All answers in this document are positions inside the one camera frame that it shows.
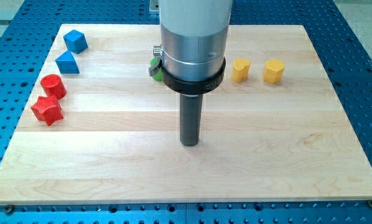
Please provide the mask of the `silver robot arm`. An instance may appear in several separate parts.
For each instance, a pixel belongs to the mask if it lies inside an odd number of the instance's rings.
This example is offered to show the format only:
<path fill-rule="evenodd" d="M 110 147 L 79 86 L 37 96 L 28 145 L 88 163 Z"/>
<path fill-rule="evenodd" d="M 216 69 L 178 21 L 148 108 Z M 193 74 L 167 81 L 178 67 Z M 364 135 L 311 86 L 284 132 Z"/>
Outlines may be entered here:
<path fill-rule="evenodd" d="M 223 80 L 232 0 L 160 0 L 161 44 L 153 48 L 164 83 L 183 95 L 202 95 Z"/>

